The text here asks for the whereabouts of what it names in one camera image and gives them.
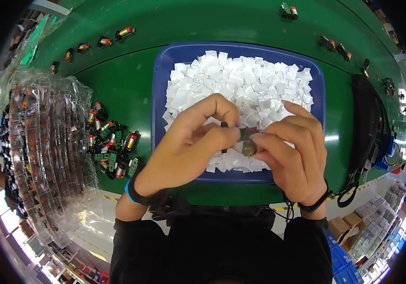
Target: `black shirt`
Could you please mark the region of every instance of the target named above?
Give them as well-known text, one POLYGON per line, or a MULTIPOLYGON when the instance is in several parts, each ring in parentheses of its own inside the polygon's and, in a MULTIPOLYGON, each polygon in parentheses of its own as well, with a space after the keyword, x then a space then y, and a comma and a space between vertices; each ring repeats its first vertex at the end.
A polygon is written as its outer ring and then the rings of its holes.
POLYGON ((230 218, 176 218, 168 236, 152 220, 115 220, 110 284, 332 282, 327 220, 291 220, 282 240, 230 218))

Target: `hand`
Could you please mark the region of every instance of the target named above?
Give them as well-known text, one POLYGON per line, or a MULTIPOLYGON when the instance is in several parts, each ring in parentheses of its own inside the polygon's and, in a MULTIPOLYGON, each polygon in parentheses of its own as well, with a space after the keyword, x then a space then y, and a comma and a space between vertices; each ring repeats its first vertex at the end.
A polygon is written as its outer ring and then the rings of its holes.
POLYGON ((149 196, 161 189, 189 183, 203 173, 211 157, 230 148, 240 139, 236 105, 221 94, 206 99, 180 113, 135 180, 135 190, 149 196), (210 117, 228 124, 203 124, 210 117))
POLYGON ((284 101, 296 116, 274 122, 251 139, 265 151, 254 157, 268 164, 274 182, 292 202, 304 206, 316 203, 326 191, 323 179, 327 152, 321 123, 299 105, 284 101), (296 149, 284 141, 293 143, 296 149))

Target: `green workbench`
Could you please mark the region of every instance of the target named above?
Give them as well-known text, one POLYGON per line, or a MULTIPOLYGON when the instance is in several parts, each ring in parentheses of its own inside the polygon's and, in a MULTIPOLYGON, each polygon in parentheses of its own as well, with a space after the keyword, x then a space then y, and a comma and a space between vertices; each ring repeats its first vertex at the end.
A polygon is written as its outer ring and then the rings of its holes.
MULTIPOLYGON (((151 84, 156 55, 166 45, 187 41, 232 41, 261 44, 312 58, 326 83, 327 165, 325 178, 333 191, 345 181, 353 137, 351 75, 359 74, 365 58, 370 60, 370 81, 382 96, 390 124, 398 139, 406 141, 406 124, 398 96, 386 96, 383 80, 392 77, 396 88, 406 92, 406 67, 393 58, 399 50, 381 22, 362 1, 294 0, 296 21, 278 15, 281 2, 263 0, 64 0, 72 9, 62 25, 39 46, 34 68, 50 69, 60 61, 59 75, 75 75, 94 90, 111 120, 139 131, 132 156, 147 160, 151 155, 151 84), (101 35, 114 38, 128 26, 136 32, 120 43, 96 49, 101 35), (342 42, 352 60, 320 47, 320 35, 342 42), (82 56, 65 61, 65 51, 79 43, 91 48, 82 56)), ((384 171, 373 169, 366 181, 384 171)), ((110 180, 99 173, 100 188, 122 193, 126 180, 110 180)), ((275 185, 218 185, 190 183, 178 189, 193 204, 247 205, 282 202, 275 185)))

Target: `blue wristband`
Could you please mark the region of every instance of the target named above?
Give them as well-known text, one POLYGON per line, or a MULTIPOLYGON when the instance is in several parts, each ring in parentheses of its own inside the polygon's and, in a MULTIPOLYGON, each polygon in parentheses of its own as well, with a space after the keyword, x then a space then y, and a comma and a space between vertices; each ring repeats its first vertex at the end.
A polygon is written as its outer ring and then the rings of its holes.
POLYGON ((132 197, 129 194, 129 183, 130 183, 130 179, 127 181, 126 186, 124 186, 124 191, 126 192, 127 196, 129 197, 130 201, 136 203, 136 204, 140 204, 138 202, 133 201, 132 197))

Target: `black bag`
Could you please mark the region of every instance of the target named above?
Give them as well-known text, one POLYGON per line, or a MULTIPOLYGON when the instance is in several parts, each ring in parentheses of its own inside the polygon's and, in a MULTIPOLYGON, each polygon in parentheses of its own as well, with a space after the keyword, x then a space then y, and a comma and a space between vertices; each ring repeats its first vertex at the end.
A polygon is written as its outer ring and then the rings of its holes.
POLYGON ((353 75, 353 144, 348 164, 348 174, 337 196, 339 207, 347 207, 354 199, 359 178, 386 155, 391 144, 391 128, 380 96, 363 75, 353 75), (342 197, 354 187, 346 200, 342 197))

